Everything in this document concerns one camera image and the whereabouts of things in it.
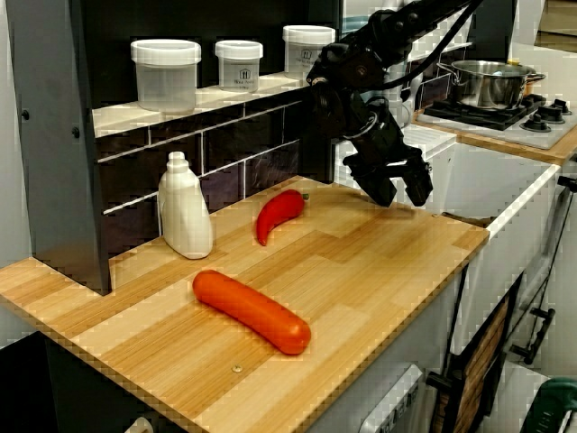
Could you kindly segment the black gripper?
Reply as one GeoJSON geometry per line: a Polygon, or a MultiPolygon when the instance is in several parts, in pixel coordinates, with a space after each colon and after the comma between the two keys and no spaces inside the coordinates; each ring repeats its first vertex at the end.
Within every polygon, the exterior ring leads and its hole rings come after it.
{"type": "Polygon", "coordinates": [[[430,165],[423,151],[404,142],[404,134],[390,114],[371,110],[363,129],[347,135],[356,153],[343,157],[354,177],[362,176],[362,189],[378,205],[389,207],[397,189],[389,178],[402,178],[415,207],[422,207],[433,191],[430,165]]]}

